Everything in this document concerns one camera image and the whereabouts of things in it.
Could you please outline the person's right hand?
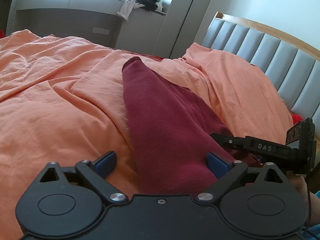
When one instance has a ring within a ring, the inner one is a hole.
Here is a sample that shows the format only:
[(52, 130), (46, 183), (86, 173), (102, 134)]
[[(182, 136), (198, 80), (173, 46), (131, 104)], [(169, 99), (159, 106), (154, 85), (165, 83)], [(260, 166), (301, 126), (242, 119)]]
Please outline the person's right hand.
[(295, 189), (302, 195), (305, 203), (311, 208), (309, 212), (308, 226), (319, 224), (319, 198), (307, 189), (305, 179), (301, 175), (293, 175), (289, 178)]

